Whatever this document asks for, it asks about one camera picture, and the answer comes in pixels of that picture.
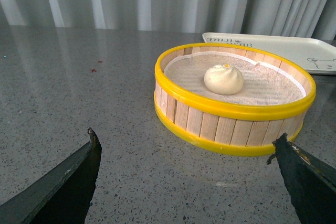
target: yellow rim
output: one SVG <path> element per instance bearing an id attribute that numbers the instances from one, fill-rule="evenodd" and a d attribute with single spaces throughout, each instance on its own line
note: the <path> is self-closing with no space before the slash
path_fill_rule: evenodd
<path id="1" fill-rule="evenodd" d="M 155 93 L 154 93 L 154 103 L 155 103 L 155 111 L 160 121 L 176 136 L 182 138 L 183 140 L 197 147 L 203 148 L 208 151 L 220 153 L 220 154 L 233 155 L 233 156 L 263 156 L 263 155 L 269 155 L 275 152 L 275 147 L 272 144 L 264 145 L 264 146 L 235 146 L 235 145 L 216 143 L 216 142 L 201 138 L 197 135 L 191 134 L 183 130 L 181 127 L 177 126 L 176 124 L 174 124 L 162 113 L 161 109 L 159 108 L 156 102 Z M 301 128 L 302 128 L 302 125 L 300 129 L 292 137 L 288 138 L 288 140 L 293 142 L 294 139 L 299 134 Z"/>
<path id="2" fill-rule="evenodd" d="M 311 91 L 304 98 L 299 101 L 282 104 L 282 105 L 272 105 L 272 106 L 256 106 L 256 105 L 240 105 L 227 102 L 221 102 L 206 97 L 202 97 L 198 94 L 190 92 L 176 85 L 174 82 L 169 80 L 163 73 L 161 69 L 161 61 L 168 54 L 191 47 L 231 47 L 237 49 L 245 49 L 249 51 L 258 52 L 264 55 L 271 56 L 276 59 L 287 63 L 299 70 L 309 81 L 311 85 Z M 174 47 L 162 53 L 158 58 L 155 65 L 155 79 L 159 86 L 170 96 L 176 100 L 183 102 L 184 104 L 198 109 L 203 112 L 207 112 L 213 115 L 222 116 L 225 118 L 249 120 L 249 121 L 271 121 L 280 120 L 285 118 L 290 118 L 301 114 L 302 112 L 308 110 L 312 105 L 315 95 L 316 95 L 316 85 L 311 77 L 304 69 L 295 63 L 284 59 L 280 56 L 271 54 L 255 48 L 243 47 L 238 45 L 229 44 L 218 44 L 218 43 L 198 43 L 198 44 L 188 44 L 183 46 Z"/>

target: cartoon drawing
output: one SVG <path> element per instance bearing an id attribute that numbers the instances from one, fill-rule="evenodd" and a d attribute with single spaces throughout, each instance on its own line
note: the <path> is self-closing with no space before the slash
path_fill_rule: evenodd
<path id="1" fill-rule="evenodd" d="M 318 69 L 335 69 L 336 70 L 336 59 L 319 60 L 319 59 L 309 58 L 307 60 L 315 63 Z"/>

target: white cloth liner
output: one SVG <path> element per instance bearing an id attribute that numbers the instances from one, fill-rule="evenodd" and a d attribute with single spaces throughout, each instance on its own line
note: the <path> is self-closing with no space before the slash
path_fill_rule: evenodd
<path id="1" fill-rule="evenodd" d="M 204 84 L 206 70 L 229 64 L 244 76 L 244 86 L 237 94 L 219 95 Z M 164 69 L 164 74 L 180 87 L 214 100 L 243 105 L 280 105 L 306 96 L 303 86 L 290 74 L 265 62 L 227 52 L 197 52 L 178 56 Z"/>

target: wooden slat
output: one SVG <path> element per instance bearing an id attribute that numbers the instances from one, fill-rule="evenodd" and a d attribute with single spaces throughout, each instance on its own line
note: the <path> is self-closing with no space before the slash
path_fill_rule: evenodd
<path id="1" fill-rule="evenodd" d="M 236 120 L 231 118 L 219 117 L 215 142 L 230 144 Z"/>
<path id="2" fill-rule="evenodd" d="M 232 47 L 218 47 L 218 52 L 228 52 L 230 54 L 235 54 L 237 52 L 237 48 Z"/>
<path id="3" fill-rule="evenodd" d="M 254 60 L 256 58 L 256 54 L 257 53 L 253 51 L 246 51 L 245 57 Z"/>
<path id="4" fill-rule="evenodd" d="M 291 118 L 284 119 L 278 137 L 280 137 L 284 132 L 288 134 L 288 137 L 293 136 L 294 133 L 299 130 L 305 114 L 306 113 L 304 112 Z"/>
<path id="5" fill-rule="evenodd" d="M 203 117 L 202 111 L 189 107 L 186 130 L 190 133 L 199 136 L 201 132 L 202 117 Z"/>
<path id="6" fill-rule="evenodd" d="M 192 47 L 184 48 L 183 55 L 190 55 L 193 52 Z"/>
<path id="7" fill-rule="evenodd" d="M 167 118 L 172 122 L 174 122 L 175 110 L 176 110 L 176 100 L 170 95 L 168 95 Z"/>
<path id="8" fill-rule="evenodd" d="M 219 116 L 203 113 L 200 137 L 214 141 L 217 131 Z"/>
<path id="9" fill-rule="evenodd" d="M 264 137 L 263 145 L 271 144 L 278 138 L 283 120 L 269 121 L 267 131 Z"/>
<path id="10" fill-rule="evenodd" d="M 200 52 L 201 48 L 200 47 L 193 47 L 192 49 L 192 54 L 196 53 L 196 52 Z"/>
<path id="11" fill-rule="evenodd" d="M 184 49 L 180 49 L 180 50 L 176 51 L 176 56 L 182 56 L 182 55 L 185 55 L 184 54 Z"/>
<path id="12" fill-rule="evenodd" d="M 161 70 L 162 72 L 164 71 L 165 67 L 168 65 L 168 63 L 176 57 L 176 51 L 171 52 L 170 54 L 166 55 L 162 60 L 161 60 Z"/>
<path id="13" fill-rule="evenodd" d="M 168 94 L 161 89 L 161 111 L 164 115 L 167 116 L 167 102 L 168 102 Z"/>
<path id="14" fill-rule="evenodd" d="M 200 47 L 200 52 L 209 52 L 210 47 Z"/>
<path id="15" fill-rule="evenodd" d="M 255 121 L 252 124 L 251 132 L 246 146 L 262 146 L 269 121 Z"/>
<path id="16" fill-rule="evenodd" d="M 161 108 L 161 87 L 155 82 L 155 99 L 159 108 Z"/>
<path id="17" fill-rule="evenodd" d="M 280 64 L 281 64 L 281 60 L 273 58 L 273 57 L 268 56 L 268 55 L 265 55 L 265 57 L 263 59 L 263 62 L 271 64 L 271 65 L 273 65 L 277 68 L 280 67 Z"/>
<path id="18" fill-rule="evenodd" d="M 241 56 L 245 56 L 246 55 L 246 50 L 245 49 L 237 49 L 236 54 L 241 55 Z"/>
<path id="19" fill-rule="evenodd" d="M 182 129 L 186 129 L 189 106 L 180 101 L 176 101 L 175 124 Z"/>
<path id="20" fill-rule="evenodd" d="M 237 120 L 230 145 L 246 146 L 253 121 Z"/>
<path id="21" fill-rule="evenodd" d="M 218 52 L 218 47 L 209 47 L 209 51 Z"/>

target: white tray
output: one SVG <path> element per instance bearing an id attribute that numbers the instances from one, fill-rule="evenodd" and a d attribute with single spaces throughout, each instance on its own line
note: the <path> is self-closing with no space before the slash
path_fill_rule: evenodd
<path id="1" fill-rule="evenodd" d="M 336 75 L 336 47 L 317 39 L 204 33 L 205 42 L 258 48 L 284 57 L 312 74 Z"/>

